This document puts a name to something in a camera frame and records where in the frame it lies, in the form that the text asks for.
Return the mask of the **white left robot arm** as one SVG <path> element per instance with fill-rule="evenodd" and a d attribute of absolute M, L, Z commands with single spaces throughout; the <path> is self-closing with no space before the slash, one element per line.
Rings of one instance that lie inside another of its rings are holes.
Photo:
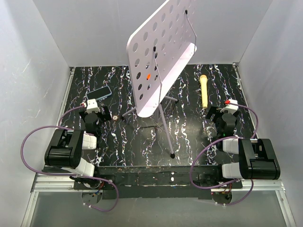
<path fill-rule="evenodd" d="M 45 165 L 58 167 L 76 175 L 85 176 L 84 183 L 90 189 L 100 186 L 101 178 L 95 174 L 95 166 L 82 158 L 83 150 L 96 150 L 99 147 L 101 125 L 111 120 L 107 106 L 103 112 L 98 108 L 79 112 L 85 129 L 56 129 L 45 152 Z"/>

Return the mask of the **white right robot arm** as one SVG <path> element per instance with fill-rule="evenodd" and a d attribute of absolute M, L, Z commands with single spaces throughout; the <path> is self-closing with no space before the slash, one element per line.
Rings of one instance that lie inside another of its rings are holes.
<path fill-rule="evenodd" d="M 222 164 L 221 172 L 214 176 L 215 184 L 227 187 L 232 178 L 277 180 L 280 166 L 270 139 L 242 139 L 234 136 L 240 112 L 228 107 L 211 106 L 206 119 L 215 123 L 219 150 L 238 155 L 236 163 Z"/>

